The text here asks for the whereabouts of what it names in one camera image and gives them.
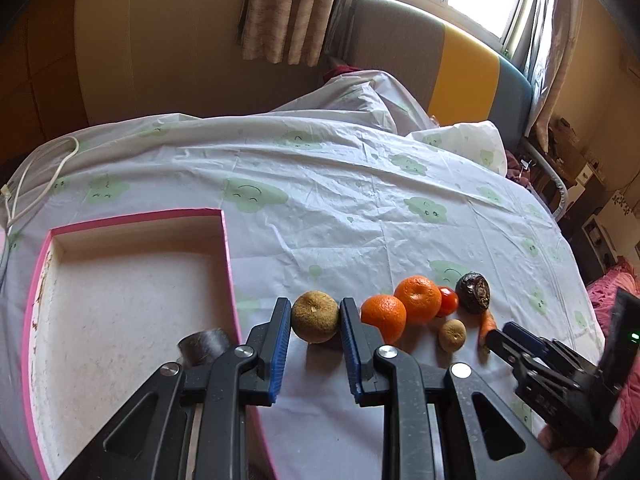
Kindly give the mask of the person's right hand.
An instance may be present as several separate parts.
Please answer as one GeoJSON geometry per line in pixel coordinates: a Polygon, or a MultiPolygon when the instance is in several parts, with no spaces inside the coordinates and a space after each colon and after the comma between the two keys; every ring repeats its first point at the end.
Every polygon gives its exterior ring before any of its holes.
{"type": "Polygon", "coordinates": [[[563,440],[550,426],[541,430],[537,440],[573,480],[598,478],[601,455],[593,448],[563,446],[563,440]]]}

